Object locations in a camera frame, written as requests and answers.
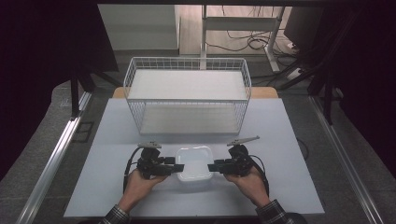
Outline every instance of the sleeve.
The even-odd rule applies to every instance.
[[[294,224],[277,200],[273,200],[264,207],[256,208],[256,212],[261,224]]]
[[[99,224],[128,224],[129,215],[122,211],[117,205],[107,213]]]

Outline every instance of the person's right hand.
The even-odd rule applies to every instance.
[[[252,167],[246,176],[224,175],[224,177],[228,181],[235,183],[239,190],[257,207],[263,207],[271,202],[265,191],[262,177],[255,167]]]

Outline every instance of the white shelf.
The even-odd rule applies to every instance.
[[[241,71],[138,69],[128,99],[246,101]]]

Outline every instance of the table surface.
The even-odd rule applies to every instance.
[[[104,216],[121,196],[125,158],[130,156],[131,150],[139,142],[154,138],[163,144],[162,156],[175,156],[177,150],[183,147],[205,145],[212,149],[214,159],[226,159],[230,157],[225,146],[227,142],[238,137],[253,135],[259,135],[261,139],[246,143],[246,146],[250,154],[262,158],[265,164],[271,186],[270,197],[278,199],[284,209],[290,212],[323,213],[282,101],[275,99],[276,92],[272,88],[254,90],[261,99],[252,99],[249,102],[239,135],[142,136],[134,128],[128,105],[125,99],[121,99],[124,97],[110,100],[64,215],[66,217]],[[118,97],[120,91],[121,89],[116,90],[114,95]],[[101,162],[105,158],[111,158],[114,162]],[[156,186],[131,215],[133,217],[256,216],[254,205],[219,174],[215,174],[205,185],[190,186],[181,184],[176,175],[171,175],[161,185]]]

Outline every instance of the metal stand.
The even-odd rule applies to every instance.
[[[323,108],[323,115],[325,116],[326,120],[329,124],[332,124],[331,119],[331,107],[332,107],[332,87],[333,87],[333,75],[329,72],[331,63],[335,57],[335,53],[340,48],[344,38],[346,37],[348,31],[352,27],[355,20],[358,18],[359,14],[361,13],[362,6],[359,8],[353,8],[350,10],[349,14],[347,15],[346,22],[341,30],[338,32],[338,35],[332,42],[332,45],[329,48],[329,51],[324,56],[322,62],[315,66],[314,68],[300,74],[298,77],[292,79],[291,81],[281,85],[278,90],[285,90],[308,77],[315,75],[314,79],[312,80],[311,84],[308,87],[308,94],[310,95],[317,95],[320,90],[325,86],[325,97],[324,97],[324,108]]]
[[[268,45],[264,48],[274,73],[279,72],[279,66],[274,57],[276,35],[282,22],[285,7],[282,7],[276,18],[243,18],[243,17],[207,17],[206,5],[202,6],[202,43],[201,58],[206,57],[206,31],[268,31],[271,32]]]
[[[107,82],[113,84],[116,88],[121,87],[122,84],[118,82],[113,77],[110,77],[108,74],[99,71],[98,69],[85,65],[84,68],[80,68],[78,70],[72,71],[72,76],[70,78],[70,86],[71,86],[71,97],[72,97],[72,116],[71,120],[74,120],[78,113],[78,83],[81,85],[82,89],[85,92],[93,92],[95,89],[95,83],[92,80],[90,73],[94,73],[100,78],[106,80]]]

